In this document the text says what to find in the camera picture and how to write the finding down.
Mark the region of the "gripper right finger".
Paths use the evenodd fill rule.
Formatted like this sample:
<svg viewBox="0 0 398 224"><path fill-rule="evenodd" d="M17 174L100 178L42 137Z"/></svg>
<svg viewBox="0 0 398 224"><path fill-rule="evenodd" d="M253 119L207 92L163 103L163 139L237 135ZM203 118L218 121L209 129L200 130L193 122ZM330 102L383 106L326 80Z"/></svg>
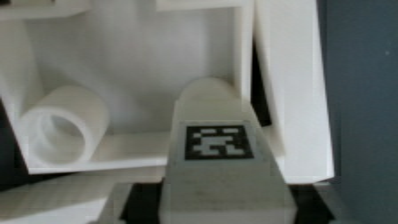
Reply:
<svg viewBox="0 0 398 224"><path fill-rule="evenodd" d="M337 192L328 182L319 182L314 184L314 189L319 194L321 200L324 202L328 211L333 215L333 219L328 224L355 224L353 217L347 213L347 208L342 204Z"/></svg>

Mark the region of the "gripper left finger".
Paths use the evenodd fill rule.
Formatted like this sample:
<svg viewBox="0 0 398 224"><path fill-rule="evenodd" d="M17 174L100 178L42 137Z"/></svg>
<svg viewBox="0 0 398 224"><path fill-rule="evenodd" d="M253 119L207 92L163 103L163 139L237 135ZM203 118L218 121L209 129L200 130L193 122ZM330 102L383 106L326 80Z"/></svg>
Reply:
<svg viewBox="0 0 398 224"><path fill-rule="evenodd" d="M125 224L125 221L120 218L120 214L127 202L131 188L131 183L116 183L113 185L99 217L88 224Z"/></svg>

